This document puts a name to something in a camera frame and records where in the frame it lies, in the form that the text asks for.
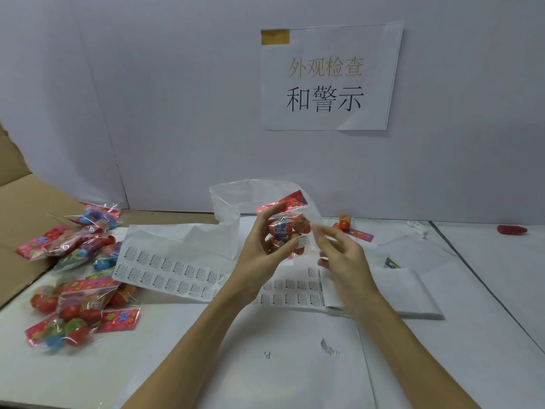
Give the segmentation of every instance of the table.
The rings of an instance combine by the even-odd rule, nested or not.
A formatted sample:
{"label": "table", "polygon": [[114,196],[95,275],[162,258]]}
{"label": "table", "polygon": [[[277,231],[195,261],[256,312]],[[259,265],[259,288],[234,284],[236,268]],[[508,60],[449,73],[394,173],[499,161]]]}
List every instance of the table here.
{"label": "table", "polygon": [[502,235],[492,224],[435,225],[545,350],[545,226],[526,226],[526,235]]}
{"label": "table", "polygon": [[[241,225],[240,240],[251,221],[252,218],[241,220],[244,226]],[[541,407],[545,400],[545,354],[429,224],[427,239],[416,236],[404,221],[356,219],[353,227],[374,234],[374,242],[395,262],[417,271],[446,320],[406,322],[483,408]],[[48,277],[34,286],[47,283]],[[131,332],[111,333],[73,356],[47,356],[42,350],[29,348],[22,335],[29,325],[25,321],[26,302],[33,288],[0,312],[0,401],[77,409],[119,407],[204,307],[180,304],[180,299],[172,296],[156,296],[146,304],[146,318],[139,322],[137,337]],[[305,318],[312,315],[284,312],[278,319],[283,322],[278,329],[295,327],[295,319],[303,314]],[[321,339],[322,326],[327,326],[334,341],[347,342],[347,346],[352,342],[352,321],[319,316],[328,322],[310,317],[316,319],[316,331],[310,333],[308,341]],[[295,341],[296,336],[290,333],[284,331],[284,338]],[[410,408],[376,346],[361,328],[359,333],[377,407]],[[135,360],[136,355],[142,359]]]}

